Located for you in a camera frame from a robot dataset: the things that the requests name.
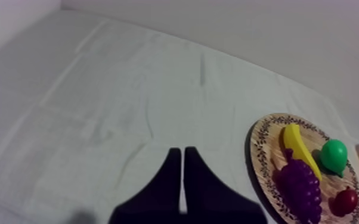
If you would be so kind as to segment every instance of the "white sheet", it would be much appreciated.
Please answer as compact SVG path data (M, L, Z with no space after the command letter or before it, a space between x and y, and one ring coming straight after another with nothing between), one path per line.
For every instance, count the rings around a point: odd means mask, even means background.
M0 52L0 223L106 223L169 147L189 145L259 202L243 146L270 113L302 116L348 142L359 176L350 122L317 92L163 33L55 13Z

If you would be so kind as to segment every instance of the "purple grapes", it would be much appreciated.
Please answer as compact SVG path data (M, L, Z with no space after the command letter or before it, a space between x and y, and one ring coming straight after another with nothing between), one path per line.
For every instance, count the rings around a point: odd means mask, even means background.
M288 164L280 171L280 191L291 212L302 223L319 223L322 211L320 183L311 168L302 160L294 160L292 153L291 149L285 150Z

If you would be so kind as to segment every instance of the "toy fruit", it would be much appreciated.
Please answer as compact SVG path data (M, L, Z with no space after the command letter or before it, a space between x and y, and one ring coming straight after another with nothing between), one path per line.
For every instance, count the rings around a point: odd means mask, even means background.
M320 161L323 166L343 177L343 170L348 159L348 150L340 141L331 139L323 145L320 153Z
M303 160L303 162L305 162L312 169L317 179L321 181L320 170L302 140L299 125L287 125L284 129L283 140L285 147L293 150L293 158Z
M338 193L335 197L334 208L341 215L350 214L358 205L358 200L359 198L356 191L347 187L345 190Z
M288 164L281 169L277 185L285 203L302 223L309 220L319 223L322 211L319 181L306 163L292 158L292 153L291 149L285 150Z

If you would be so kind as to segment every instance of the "fruit plate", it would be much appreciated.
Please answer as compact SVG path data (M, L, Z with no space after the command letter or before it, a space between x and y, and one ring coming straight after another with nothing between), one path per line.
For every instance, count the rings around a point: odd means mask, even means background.
M296 123L300 126L302 139L313 154L320 153L319 150L330 139L322 130L301 117L291 114L270 114L258 120L251 130L250 160L261 190L273 209L286 223L300 223L285 205L273 178L277 170L276 165L282 167L287 164L283 154L282 131L290 123ZM352 213L342 217L335 216L329 207L329 202L331 203L336 194L347 186L356 190L359 196L359 181L351 163L347 162L343 171L343 178L329 173L321 172L321 174L323 180L320 182L322 197L320 206L323 212L320 223L359 224L359 202Z

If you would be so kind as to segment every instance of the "yellow banana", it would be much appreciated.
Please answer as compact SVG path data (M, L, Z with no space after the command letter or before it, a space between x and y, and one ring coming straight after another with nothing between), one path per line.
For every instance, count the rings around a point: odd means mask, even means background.
M299 125L287 125L284 130L283 140L285 147L293 150L292 157L294 159L303 160L310 168L312 168L312 171L316 175L317 179L321 181L320 170L302 140Z

